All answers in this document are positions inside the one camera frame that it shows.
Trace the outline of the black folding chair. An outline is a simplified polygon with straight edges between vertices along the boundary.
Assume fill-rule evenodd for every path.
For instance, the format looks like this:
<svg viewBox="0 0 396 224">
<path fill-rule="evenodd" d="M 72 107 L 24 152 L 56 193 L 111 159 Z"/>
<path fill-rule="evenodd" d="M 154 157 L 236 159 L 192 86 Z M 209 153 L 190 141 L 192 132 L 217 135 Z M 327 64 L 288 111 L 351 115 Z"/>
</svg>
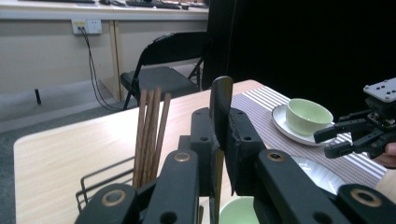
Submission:
<svg viewBox="0 0 396 224">
<path fill-rule="evenodd" d="M 142 90 L 162 89 L 173 98 L 199 92 L 201 89 L 201 64 L 212 47 L 213 41 L 207 32 L 171 33 L 154 39 L 140 55 L 134 71 L 120 75 L 120 84 L 127 90 L 123 105 L 126 110 L 131 97 L 140 105 Z M 183 76 L 165 63 L 197 59 L 188 77 Z"/>
</svg>

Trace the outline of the wooden wall strip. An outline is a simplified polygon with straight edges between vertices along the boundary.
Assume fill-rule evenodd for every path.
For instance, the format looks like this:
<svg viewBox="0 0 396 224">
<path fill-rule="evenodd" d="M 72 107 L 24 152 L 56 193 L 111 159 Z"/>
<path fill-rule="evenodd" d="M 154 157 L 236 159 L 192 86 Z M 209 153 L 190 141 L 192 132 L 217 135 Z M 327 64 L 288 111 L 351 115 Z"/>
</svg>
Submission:
<svg viewBox="0 0 396 224">
<path fill-rule="evenodd" d="M 113 96 L 117 101 L 122 100 L 122 92 L 120 87 L 120 66 L 118 52 L 118 33 L 119 27 L 116 21 L 109 22 L 109 34 L 111 42 L 112 67 L 113 67 Z"/>
</svg>

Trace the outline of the white wall socket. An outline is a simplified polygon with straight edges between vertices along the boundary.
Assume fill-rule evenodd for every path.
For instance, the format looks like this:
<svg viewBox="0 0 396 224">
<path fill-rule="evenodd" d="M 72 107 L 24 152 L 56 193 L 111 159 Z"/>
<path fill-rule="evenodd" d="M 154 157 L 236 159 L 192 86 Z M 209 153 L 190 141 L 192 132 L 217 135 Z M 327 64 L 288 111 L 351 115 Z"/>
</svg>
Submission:
<svg viewBox="0 0 396 224">
<path fill-rule="evenodd" d="M 73 33 L 75 35 L 91 34 L 99 35 L 102 33 L 102 23 L 100 20 L 94 19 L 78 19 L 71 20 Z"/>
</svg>

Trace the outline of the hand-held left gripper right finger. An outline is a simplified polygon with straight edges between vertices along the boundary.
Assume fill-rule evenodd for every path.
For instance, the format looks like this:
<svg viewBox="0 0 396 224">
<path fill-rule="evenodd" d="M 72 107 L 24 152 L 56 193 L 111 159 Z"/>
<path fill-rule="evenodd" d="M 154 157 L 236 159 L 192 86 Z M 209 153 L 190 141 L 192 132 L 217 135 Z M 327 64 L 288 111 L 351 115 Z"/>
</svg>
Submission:
<svg viewBox="0 0 396 224">
<path fill-rule="evenodd" d="M 252 196 L 256 188 L 255 161 L 265 149 L 248 115 L 232 108 L 225 149 L 225 161 L 232 194 Z"/>
</svg>

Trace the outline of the brown white striped placemat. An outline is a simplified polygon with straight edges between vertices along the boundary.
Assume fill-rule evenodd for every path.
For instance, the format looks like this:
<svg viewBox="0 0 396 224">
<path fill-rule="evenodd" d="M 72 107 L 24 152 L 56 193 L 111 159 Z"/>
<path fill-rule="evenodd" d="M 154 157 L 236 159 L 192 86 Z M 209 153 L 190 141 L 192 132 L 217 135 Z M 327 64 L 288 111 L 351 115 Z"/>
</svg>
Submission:
<svg viewBox="0 0 396 224">
<path fill-rule="evenodd" d="M 349 154 L 327 159 L 323 146 L 309 146 L 293 141 L 274 124 L 272 111 L 289 99 L 268 87 L 242 92 L 233 97 L 232 107 L 244 111 L 268 148 L 283 150 L 290 155 L 308 158 L 338 174 L 347 183 L 360 183 L 380 188 L 389 181 L 389 171 L 371 161 L 365 154 Z"/>
</svg>

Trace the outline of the white plate black rim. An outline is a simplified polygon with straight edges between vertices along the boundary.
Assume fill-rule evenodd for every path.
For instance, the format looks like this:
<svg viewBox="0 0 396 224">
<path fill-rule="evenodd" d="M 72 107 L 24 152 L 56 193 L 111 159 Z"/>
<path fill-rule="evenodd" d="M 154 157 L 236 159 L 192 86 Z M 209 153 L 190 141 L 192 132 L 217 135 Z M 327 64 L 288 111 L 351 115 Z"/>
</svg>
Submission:
<svg viewBox="0 0 396 224">
<path fill-rule="evenodd" d="M 272 120 L 273 123 L 275 124 L 276 128 L 285 136 L 287 136 L 289 139 L 303 144 L 307 146 L 325 146 L 330 144 L 331 142 L 334 141 L 333 139 L 326 140 L 324 142 L 316 143 L 314 136 L 304 136 L 296 133 L 294 130 L 292 130 L 286 121 L 286 105 L 279 105 L 275 107 L 272 111 Z"/>
<path fill-rule="evenodd" d="M 297 156 L 292 158 L 318 187 L 332 194 L 336 194 L 346 183 L 340 176 L 318 162 Z"/>
</svg>

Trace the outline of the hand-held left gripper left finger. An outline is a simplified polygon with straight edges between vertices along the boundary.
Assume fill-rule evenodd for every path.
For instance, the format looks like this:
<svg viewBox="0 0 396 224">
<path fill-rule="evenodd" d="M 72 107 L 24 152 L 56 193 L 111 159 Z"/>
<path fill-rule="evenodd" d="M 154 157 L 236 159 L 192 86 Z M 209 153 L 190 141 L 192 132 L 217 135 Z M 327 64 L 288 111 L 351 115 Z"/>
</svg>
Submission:
<svg viewBox="0 0 396 224">
<path fill-rule="evenodd" d="M 208 197 L 214 191 L 215 140 L 212 119 L 207 107 L 191 114 L 191 149 L 198 155 L 199 190 L 201 197 Z"/>
</svg>

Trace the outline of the black wire basket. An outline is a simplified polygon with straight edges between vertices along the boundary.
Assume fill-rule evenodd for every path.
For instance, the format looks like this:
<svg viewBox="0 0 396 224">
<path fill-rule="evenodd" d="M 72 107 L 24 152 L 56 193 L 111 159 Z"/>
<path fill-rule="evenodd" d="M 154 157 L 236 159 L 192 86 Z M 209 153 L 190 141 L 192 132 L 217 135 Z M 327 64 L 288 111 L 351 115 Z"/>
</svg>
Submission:
<svg viewBox="0 0 396 224">
<path fill-rule="evenodd" d="M 130 207 L 142 211 L 149 204 L 156 179 L 139 189 L 133 187 L 134 157 L 116 161 L 80 180 L 76 193 L 79 218 L 123 218 Z"/>
</svg>

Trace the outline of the green ceramic bowl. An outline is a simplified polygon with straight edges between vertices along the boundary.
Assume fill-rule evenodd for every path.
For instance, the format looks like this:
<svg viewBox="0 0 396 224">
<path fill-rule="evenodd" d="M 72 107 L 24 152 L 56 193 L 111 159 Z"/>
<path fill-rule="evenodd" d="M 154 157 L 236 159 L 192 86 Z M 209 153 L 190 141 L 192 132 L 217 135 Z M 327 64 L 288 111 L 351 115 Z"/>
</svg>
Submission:
<svg viewBox="0 0 396 224">
<path fill-rule="evenodd" d="M 320 104 L 301 98 L 290 99 L 287 103 L 286 122 L 298 134 L 313 135 L 332 121 L 332 113 Z"/>
<path fill-rule="evenodd" d="M 238 197 L 226 203 L 219 213 L 219 224 L 260 224 L 252 197 Z"/>
</svg>

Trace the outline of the black keyboard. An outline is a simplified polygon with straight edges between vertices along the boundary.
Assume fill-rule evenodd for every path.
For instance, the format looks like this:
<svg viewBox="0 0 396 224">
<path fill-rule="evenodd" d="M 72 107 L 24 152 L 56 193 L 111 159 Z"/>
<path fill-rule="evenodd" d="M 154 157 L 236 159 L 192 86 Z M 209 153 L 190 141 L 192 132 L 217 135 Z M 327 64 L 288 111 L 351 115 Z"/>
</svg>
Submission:
<svg viewBox="0 0 396 224">
<path fill-rule="evenodd" d="M 146 1 L 146 0 L 126 0 L 127 6 L 130 7 L 148 7 L 148 8 L 161 8 L 161 9 L 176 9 L 180 10 L 180 7 L 176 4 L 163 3 L 158 1 Z"/>
</svg>

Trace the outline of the white desk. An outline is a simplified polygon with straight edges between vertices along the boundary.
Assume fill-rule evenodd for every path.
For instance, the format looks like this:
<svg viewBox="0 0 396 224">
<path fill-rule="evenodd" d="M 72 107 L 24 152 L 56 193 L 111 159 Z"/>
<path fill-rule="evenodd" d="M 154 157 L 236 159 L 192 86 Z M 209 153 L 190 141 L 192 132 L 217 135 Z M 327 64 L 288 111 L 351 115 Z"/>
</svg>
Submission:
<svg viewBox="0 0 396 224">
<path fill-rule="evenodd" d="M 207 21 L 208 10 L 116 7 L 95 4 L 0 0 L 0 20 Z"/>
</svg>

